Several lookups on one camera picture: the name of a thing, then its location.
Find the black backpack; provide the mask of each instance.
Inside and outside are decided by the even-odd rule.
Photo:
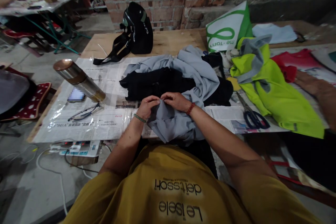
[[[114,42],[112,51],[105,59],[94,59],[94,65],[109,62],[119,62],[130,52],[133,54],[148,54],[153,48],[153,30],[151,21],[141,5],[131,2],[124,11],[124,18],[120,28],[124,32]]]

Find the eyeglasses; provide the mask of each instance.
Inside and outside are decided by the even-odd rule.
[[[72,117],[70,117],[68,119],[68,121],[71,121],[71,120],[73,120],[73,121],[83,120],[83,119],[89,117],[99,107],[100,107],[100,103],[97,103],[96,106],[92,106],[90,108],[82,110],[81,112],[78,112],[77,114],[73,115]]]

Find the stainless steel bottle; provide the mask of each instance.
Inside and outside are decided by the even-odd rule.
[[[106,94],[71,59],[62,59],[54,64],[54,70],[67,82],[80,89],[93,102],[102,102]]]

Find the backpack strap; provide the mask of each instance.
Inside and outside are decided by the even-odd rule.
[[[109,62],[119,62],[122,58],[124,58],[127,54],[129,54],[131,52],[131,48],[130,48],[130,40],[131,38],[129,37],[129,34],[131,33],[131,29],[130,27],[128,27],[127,31],[124,31],[121,35],[119,35],[118,37],[116,37],[116,39],[113,41],[113,47],[112,47],[112,51],[110,52],[110,54],[105,58],[105,59],[97,59],[95,58],[93,60],[93,64],[94,65],[103,65]]]

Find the smartphone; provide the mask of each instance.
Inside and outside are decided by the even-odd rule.
[[[41,9],[42,6],[30,6],[27,9]]]
[[[73,88],[68,97],[68,102],[83,102],[85,100],[85,94],[78,88]]]

